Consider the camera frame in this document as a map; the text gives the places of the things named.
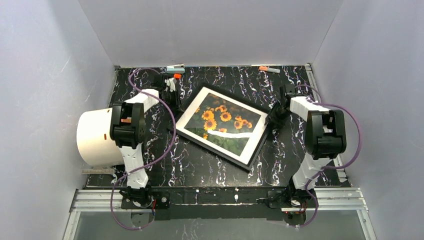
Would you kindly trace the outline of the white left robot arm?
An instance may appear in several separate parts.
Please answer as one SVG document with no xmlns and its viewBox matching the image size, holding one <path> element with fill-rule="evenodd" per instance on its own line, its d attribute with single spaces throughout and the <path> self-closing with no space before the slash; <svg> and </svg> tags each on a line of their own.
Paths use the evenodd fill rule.
<svg viewBox="0 0 424 240">
<path fill-rule="evenodd" d="M 172 107 L 181 109 L 176 82 L 182 77 L 180 73 L 163 73 L 155 76 L 151 88 L 139 89 L 133 82 L 134 74 L 128 81 L 138 91 L 138 94 L 125 101 L 114 102 L 111 108 L 109 135 L 118 147 L 126 171 L 127 188 L 131 190 L 146 190 L 149 177 L 145 171 L 143 160 L 143 142 L 145 140 L 145 112 L 151 107 L 162 104 L 169 112 L 172 121 L 172 138 L 165 152 L 147 166 L 162 160 L 169 153 L 175 141 L 176 113 Z"/>
</svg>

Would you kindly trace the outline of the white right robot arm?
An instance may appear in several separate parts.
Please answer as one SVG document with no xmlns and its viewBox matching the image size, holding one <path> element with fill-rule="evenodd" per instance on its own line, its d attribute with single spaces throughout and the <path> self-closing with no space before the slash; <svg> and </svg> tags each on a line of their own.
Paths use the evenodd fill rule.
<svg viewBox="0 0 424 240">
<path fill-rule="evenodd" d="M 283 127 L 291 115 L 304 120 L 305 155 L 299 169 L 290 178 L 289 187 L 292 190 L 311 190 L 319 174 L 326 169 L 334 170 L 336 167 L 329 163 L 346 150 L 344 113 L 328 109 L 297 93 L 294 85 L 286 84 L 280 87 L 279 92 L 279 100 L 266 117 L 266 123 L 273 128 Z"/>
</svg>

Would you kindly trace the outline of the sunflower photo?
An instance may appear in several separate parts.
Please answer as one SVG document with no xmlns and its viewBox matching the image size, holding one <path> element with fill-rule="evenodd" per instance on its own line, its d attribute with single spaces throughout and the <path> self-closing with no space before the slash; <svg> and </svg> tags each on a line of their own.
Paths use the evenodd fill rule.
<svg viewBox="0 0 424 240">
<path fill-rule="evenodd" d="M 222 94 L 206 90 L 194 100 L 194 113 L 184 113 L 180 128 L 196 135 L 220 152 L 240 157 L 254 133 L 262 113 L 231 100 Z"/>
</svg>

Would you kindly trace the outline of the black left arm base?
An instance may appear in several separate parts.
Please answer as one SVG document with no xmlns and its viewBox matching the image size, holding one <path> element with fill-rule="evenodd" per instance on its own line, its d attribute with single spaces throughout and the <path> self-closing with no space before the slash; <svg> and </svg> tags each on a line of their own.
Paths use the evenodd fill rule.
<svg viewBox="0 0 424 240">
<path fill-rule="evenodd" d="M 145 188 L 126 187 L 119 190 L 122 209 L 162 210 L 170 207 L 170 193 L 147 185 Z"/>
</svg>

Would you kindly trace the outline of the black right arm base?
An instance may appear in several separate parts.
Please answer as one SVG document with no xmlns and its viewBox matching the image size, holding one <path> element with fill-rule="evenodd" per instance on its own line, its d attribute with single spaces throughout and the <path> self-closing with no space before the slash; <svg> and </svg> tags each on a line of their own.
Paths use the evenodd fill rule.
<svg viewBox="0 0 424 240">
<path fill-rule="evenodd" d="M 318 207 L 315 189 L 297 189 L 293 185 L 266 190 L 265 196 L 255 200 L 257 204 L 265 204 L 271 209 L 295 208 L 299 211 Z"/>
</svg>

